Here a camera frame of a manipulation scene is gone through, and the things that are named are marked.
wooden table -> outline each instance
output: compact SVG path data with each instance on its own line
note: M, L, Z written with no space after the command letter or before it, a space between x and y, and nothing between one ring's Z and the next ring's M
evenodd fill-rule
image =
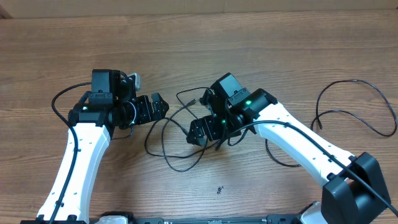
M327 84L357 78L375 84L398 110L398 11L267 12L178 16L118 16L0 21L0 223L33 219L50 192L67 140L67 127L50 107L53 96L87 82L93 68L142 76L142 91L159 92L180 107L178 91L210 86L226 72L249 90L263 88L301 122L310 124L315 102ZM57 102L63 113L88 88ZM199 98L203 91L183 95ZM350 110L384 133L393 120L372 88L339 84L322 98L320 110ZM208 111L196 104L198 116ZM188 127L192 116L177 117ZM325 139L356 155L370 152L381 163L398 207L398 138L383 138L346 114L323 119ZM110 210L137 217L253 217L294 213L320 200L321 190L307 172L282 167L248 134L235 146L206 151L189 172L172 171L143 147L150 125L130 139L112 142L91 197L90 216ZM150 138L160 152L161 126ZM166 131L169 154L197 149L175 125ZM115 136L126 134L116 131ZM275 156L294 163L271 145ZM187 167L196 158L172 161ZM224 186L221 194L218 187ZM396 223L385 211L375 223Z

wooden tabletop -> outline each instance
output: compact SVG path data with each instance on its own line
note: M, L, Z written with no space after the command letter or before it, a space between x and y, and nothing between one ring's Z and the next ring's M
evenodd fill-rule
M35 218L55 180L67 141L67 127L50 107L60 90L91 79L93 68L137 72L140 95L159 92L180 105L178 91L210 86L231 72L254 91L272 93L302 123L315 116L315 102L327 84L362 79L376 85L398 110L398 11L267 12L177 16L118 16L73 19L0 20L0 223ZM57 101L67 111L89 87ZM199 98L203 90L182 95ZM394 122L382 98L369 86L343 83L325 92L320 111L349 110L389 133ZM208 111L196 104L198 116ZM189 127L186 111L175 118ZM398 137L384 138L346 114L323 117L326 140L357 156L366 151L380 162L393 204L398 207ZM235 147L206 151L185 173L144 150L150 124L132 138L112 141L91 197L90 217L111 210L137 217L255 217L295 213L322 190L302 168L282 167L248 134ZM161 126L149 149L160 152ZM126 134L116 131L115 136ZM168 154L195 149L171 124ZM271 144L284 162L294 163ZM172 161L188 167L196 158ZM221 194L218 187L224 186ZM396 223L386 210L375 223Z

wall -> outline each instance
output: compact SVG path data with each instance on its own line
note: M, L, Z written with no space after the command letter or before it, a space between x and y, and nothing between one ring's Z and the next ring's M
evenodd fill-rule
M395 9L398 0L0 0L4 17Z

wood surface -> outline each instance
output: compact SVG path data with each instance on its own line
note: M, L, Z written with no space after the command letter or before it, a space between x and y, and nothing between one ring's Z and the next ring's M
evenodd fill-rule
M395 9L397 0L0 0L12 18Z
M139 94L159 92L170 104L169 114L180 107L176 92L210 86L231 72L249 90L272 93L309 125L318 94L336 80L371 82L398 110L397 24L395 10L1 20L0 223L33 219L44 203L67 141L67 127L52 112L51 99L68 86L90 81L93 68L140 73ZM67 115L86 90L66 93L57 108ZM320 111L329 109L352 111L384 133L394 127L387 106L369 86L333 86L320 103ZM208 114L199 104L192 110ZM192 119L186 111L176 116L186 128ZM326 115L323 125L316 132L333 144L377 158L398 207L397 136L378 136L345 114ZM178 173L145 153L149 128L138 126L132 138L111 142L99 166L91 218L111 210L133 211L137 217L255 217L299 212L321 199L309 174L273 162L258 136L208 150L194 169ZM161 151L160 132L158 126L150 137L152 152ZM173 124L165 139L168 154L197 149ZM294 163L273 144L271 150ZM172 164L188 167L195 159ZM374 222L397 223L397 218L386 210Z

